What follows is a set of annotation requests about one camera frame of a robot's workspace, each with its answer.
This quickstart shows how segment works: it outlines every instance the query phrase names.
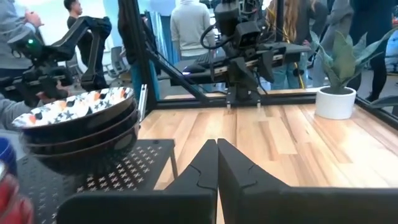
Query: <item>black metal frame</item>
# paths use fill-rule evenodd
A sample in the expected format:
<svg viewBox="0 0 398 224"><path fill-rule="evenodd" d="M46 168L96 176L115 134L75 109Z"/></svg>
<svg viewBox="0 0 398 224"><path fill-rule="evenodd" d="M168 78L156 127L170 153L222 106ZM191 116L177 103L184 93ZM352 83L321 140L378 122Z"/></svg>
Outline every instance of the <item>black metal frame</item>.
<svg viewBox="0 0 398 224"><path fill-rule="evenodd" d="M284 0L278 0L277 3L277 27L279 29L282 28L283 18L281 13L284 11ZM145 49L145 40L143 35L139 35L142 33L142 23L140 22L141 16L139 14L139 8L137 1L129 1L126 0L126 10L129 24L130 32L134 37L134 47L137 49L136 54L140 55L138 57L138 63L141 67L141 75L143 84L148 84L148 101L147 101L147 113L150 113L152 110L165 110L165 109L185 109L185 108L214 108L214 107L227 107L227 97L226 96L218 96L218 97L207 97L204 94L200 93L196 89L192 88L191 85L188 84L186 80L180 78L178 74L176 74L168 65L163 64L162 69L165 70L166 73L171 75L173 80L183 86L192 96L193 98L186 99L174 99L174 100L156 100L154 94L154 80L152 79L152 75L149 70L149 60L159 61L156 56L152 52L148 52ZM284 94L270 94L268 96L264 96L261 98L261 105L297 105L297 104L311 104L315 103L316 93L284 93ZM257 106L258 101L248 101L248 102L239 102L234 103L232 106L240 107L240 106ZM366 100L357 96L355 103L367 111L368 113L374 115L379 118L381 121L387 123L392 128L398 130L398 117L393 114L384 111L383 109L375 109L373 108Z"/></svg>

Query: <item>wooden table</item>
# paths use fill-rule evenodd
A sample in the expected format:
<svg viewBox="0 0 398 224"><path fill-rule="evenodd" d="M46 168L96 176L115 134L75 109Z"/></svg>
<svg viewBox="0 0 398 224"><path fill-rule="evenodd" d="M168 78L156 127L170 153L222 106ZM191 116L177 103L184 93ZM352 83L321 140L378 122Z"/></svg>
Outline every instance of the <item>wooden table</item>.
<svg viewBox="0 0 398 224"><path fill-rule="evenodd" d="M315 105L158 110L143 121L139 138L175 139L180 173L207 139L225 138L292 186L398 187L396 130L358 106L343 121L314 112ZM159 182L165 187L172 179L167 167Z"/></svg>

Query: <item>potted plant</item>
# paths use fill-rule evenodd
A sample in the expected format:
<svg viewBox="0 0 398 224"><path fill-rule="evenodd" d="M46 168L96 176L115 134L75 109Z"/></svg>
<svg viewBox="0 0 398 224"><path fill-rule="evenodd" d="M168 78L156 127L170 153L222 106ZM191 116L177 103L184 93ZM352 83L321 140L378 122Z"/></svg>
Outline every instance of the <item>potted plant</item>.
<svg viewBox="0 0 398 224"><path fill-rule="evenodd" d="M336 32L331 55L320 45L318 36L311 32L313 43L319 48L317 57L322 59L323 71L329 78L330 86L320 88L316 96L315 114L328 119L348 119L353 113L356 91L348 88L347 83L359 75L366 64L375 56L382 41L387 40L396 29L390 30L384 37L366 46L366 34L353 45L347 38Z"/></svg>

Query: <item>white wall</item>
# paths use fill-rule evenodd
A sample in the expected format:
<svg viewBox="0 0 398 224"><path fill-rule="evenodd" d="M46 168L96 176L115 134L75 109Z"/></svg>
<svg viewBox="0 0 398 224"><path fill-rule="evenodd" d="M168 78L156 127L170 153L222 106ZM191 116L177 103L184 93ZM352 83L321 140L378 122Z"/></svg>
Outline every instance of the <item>white wall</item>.
<svg viewBox="0 0 398 224"><path fill-rule="evenodd" d="M68 11L63 6L63 1L59 0L17 0L31 11L35 11L40 15L44 26L40 28L44 42L52 44L60 40L68 31L67 19ZM103 2L101 0L80 0L83 7L84 16L104 17L106 16ZM106 43L109 48L113 47L111 36L108 37ZM76 54L79 61L79 67L86 71L86 67L81 62L80 52L76 48ZM103 64L110 64L111 56L109 52L104 53Z"/></svg>

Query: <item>black bowl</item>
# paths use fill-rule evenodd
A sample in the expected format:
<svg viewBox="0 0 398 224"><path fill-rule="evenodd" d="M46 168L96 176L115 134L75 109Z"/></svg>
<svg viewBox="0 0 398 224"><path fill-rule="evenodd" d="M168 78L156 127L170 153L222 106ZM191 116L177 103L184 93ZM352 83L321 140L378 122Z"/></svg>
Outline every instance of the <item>black bowl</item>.
<svg viewBox="0 0 398 224"><path fill-rule="evenodd" d="M54 144L80 139L97 133L125 119L137 109L134 95L102 111L43 126L21 128L27 144Z"/></svg>
<svg viewBox="0 0 398 224"><path fill-rule="evenodd" d="M50 170L68 176L106 174L114 164L122 161L137 142L139 123L131 126L125 133L99 145L80 151L40 155L25 149L28 156L36 158Z"/></svg>
<svg viewBox="0 0 398 224"><path fill-rule="evenodd" d="M80 151L87 149L103 142L109 141L118 137L119 135L130 130L140 118L138 110L133 111L129 116L119 121L112 126L101 130L97 133L85 136L76 140L55 143L55 144L29 144L26 143L25 147L34 154L41 155L56 155L68 152Z"/></svg>

